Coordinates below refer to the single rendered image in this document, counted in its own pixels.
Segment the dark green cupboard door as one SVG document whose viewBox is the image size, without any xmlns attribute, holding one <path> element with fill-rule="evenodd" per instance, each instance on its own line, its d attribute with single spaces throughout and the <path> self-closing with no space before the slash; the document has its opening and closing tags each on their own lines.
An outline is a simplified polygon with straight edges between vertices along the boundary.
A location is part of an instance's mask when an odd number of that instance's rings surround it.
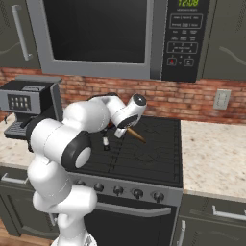
<svg viewBox="0 0 246 246">
<path fill-rule="evenodd" d="M 172 246 L 177 246 L 182 220 L 186 223 L 183 246 L 246 246 L 246 227 L 180 216 Z"/>
<path fill-rule="evenodd" d="M 34 208 L 34 192 L 0 187 L 0 195 L 22 234 L 52 240 L 59 235 L 58 226 L 52 225 L 50 216 Z"/>
<path fill-rule="evenodd" d="M 15 27 L 12 5 L 20 5 L 19 18 L 28 52 L 33 55 L 25 61 Z M 0 0 L 0 67 L 40 69 L 36 43 L 33 35 L 26 0 Z"/>
<path fill-rule="evenodd" d="M 217 0 L 203 77 L 246 81 L 246 0 Z"/>
</svg>

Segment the black oven door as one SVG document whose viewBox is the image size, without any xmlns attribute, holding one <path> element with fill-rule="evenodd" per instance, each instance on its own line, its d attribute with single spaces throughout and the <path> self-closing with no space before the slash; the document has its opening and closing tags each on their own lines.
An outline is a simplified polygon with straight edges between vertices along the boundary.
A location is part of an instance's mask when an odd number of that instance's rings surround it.
<svg viewBox="0 0 246 246">
<path fill-rule="evenodd" d="M 176 207 L 133 199 L 97 195 L 107 210 L 95 209 L 85 216 L 88 232 L 97 246 L 169 246 L 175 224 Z M 171 209 L 167 215 L 155 217 L 133 216 L 115 212 L 110 205 L 130 209 Z"/>
</svg>

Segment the wooden-handled spatula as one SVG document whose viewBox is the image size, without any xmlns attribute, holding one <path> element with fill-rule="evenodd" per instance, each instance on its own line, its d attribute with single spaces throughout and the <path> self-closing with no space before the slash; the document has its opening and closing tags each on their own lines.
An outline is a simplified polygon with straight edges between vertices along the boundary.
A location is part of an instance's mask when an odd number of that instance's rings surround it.
<svg viewBox="0 0 246 246">
<path fill-rule="evenodd" d="M 146 140 L 143 138 L 143 136 L 139 135 L 137 132 L 135 132 L 132 128 L 127 128 L 127 132 L 134 136 L 135 138 L 137 138 L 138 140 L 140 140 L 143 143 L 146 143 Z"/>
</svg>

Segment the grey and black coffee machine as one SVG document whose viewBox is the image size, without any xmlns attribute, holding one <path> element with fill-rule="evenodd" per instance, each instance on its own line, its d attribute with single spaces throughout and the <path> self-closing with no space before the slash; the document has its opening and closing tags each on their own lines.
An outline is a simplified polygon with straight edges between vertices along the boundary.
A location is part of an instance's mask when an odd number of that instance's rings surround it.
<svg viewBox="0 0 246 246">
<path fill-rule="evenodd" d="M 62 121 L 61 81 L 61 77 L 19 75 L 1 86 L 0 110 L 15 115 L 5 137 L 25 140 L 27 125 L 39 115 Z"/>
</svg>

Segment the grey and black microwave oven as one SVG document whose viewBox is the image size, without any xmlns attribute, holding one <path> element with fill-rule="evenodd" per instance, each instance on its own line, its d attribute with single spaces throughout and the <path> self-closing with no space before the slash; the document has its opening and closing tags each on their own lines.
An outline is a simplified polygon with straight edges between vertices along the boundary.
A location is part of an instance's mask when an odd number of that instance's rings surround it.
<svg viewBox="0 0 246 246">
<path fill-rule="evenodd" d="M 48 74 L 195 82 L 209 0 L 27 0 Z"/>
</svg>

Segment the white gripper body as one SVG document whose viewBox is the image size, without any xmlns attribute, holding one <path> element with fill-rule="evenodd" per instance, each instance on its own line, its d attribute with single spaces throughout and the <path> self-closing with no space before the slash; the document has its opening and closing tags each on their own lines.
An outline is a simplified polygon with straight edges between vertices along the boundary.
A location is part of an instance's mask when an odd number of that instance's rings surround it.
<svg viewBox="0 0 246 246">
<path fill-rule="evenodd" d="M 117 128 L 114 135 L 117 137 L 117 138 L 121 138 L 125 133 L 127 132 L 127 129 L 124 128 L 124 129 L 119 129 Z"/>
</svg>

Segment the dark green drawer front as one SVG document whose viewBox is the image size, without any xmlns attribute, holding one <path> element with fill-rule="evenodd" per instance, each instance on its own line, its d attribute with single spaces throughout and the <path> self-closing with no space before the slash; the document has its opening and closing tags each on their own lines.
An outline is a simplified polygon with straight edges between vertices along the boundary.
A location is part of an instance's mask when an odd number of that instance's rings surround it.
<svg viewBox="0 0 246 246">
<path fill-rule="evenodd" d="M 242 215 L 245 214 L 244 210 L 246 210 L 245 203 L 184 194 L 179 215 L 189 218 L 208 219 L 210 221 L 222 221 L 246 225 L 246 221 L 214 216 L 212 214 L 212 205 L 215 205 L 216 209 L 219 211 Z"/>
<path fill-rule="evenodd" d="M 30 182 L 27 182 L 26 184 L 17 184 L 15 182 L 2 181 L 2 177 L 5 174 L 7 174 L 8 178 L 25 181 L 28 178 L 27 171 L 25 169 L 0 166 L 0 187 L 16 189 L 16 190 L 26 190 L 31 192 L 35 191 Z"/>
</svg>

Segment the grey wall socket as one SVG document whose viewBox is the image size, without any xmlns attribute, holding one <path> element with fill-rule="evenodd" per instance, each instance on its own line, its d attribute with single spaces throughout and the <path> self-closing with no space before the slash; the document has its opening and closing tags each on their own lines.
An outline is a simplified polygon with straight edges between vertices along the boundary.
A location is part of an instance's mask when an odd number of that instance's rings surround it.
<svg viewBox="0 0 246 246">
<path fill-rule="evenodd" d="M 218 89 L 213 102 L 216 110 L 225 110 L 228 106 L 231 92 L 228 89 Z"/>
</svg>

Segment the black hob with grey panel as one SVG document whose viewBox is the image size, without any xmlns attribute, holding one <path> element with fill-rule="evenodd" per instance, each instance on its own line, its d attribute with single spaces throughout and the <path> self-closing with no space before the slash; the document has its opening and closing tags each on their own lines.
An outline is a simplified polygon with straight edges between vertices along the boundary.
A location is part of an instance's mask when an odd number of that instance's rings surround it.
<svg viewBox="0 0 246 246">
<path fill-rule="evenodd" d="M 130 134 L 117 138 L 111 128 L 107 131 L 109 151 L 104 151 L 102 135 L 92 134 L 89 161 L 80 169 L 70 167 L 68 171 L 93 188 L 102 184 L 104 190 L 97 191 L 101 195 L 157 203 L 153 193 L 158 191 L 164 200 L 157 204 L 177 207 L 183 193 L 181 122 L 143 116 L 133 130 L 146 143 Z M 117 185 L 123 187 L 122 195 L 113 193 Z M 140 199 L 133 195 L 137 188 L 143 191 Z"/>
</svg>

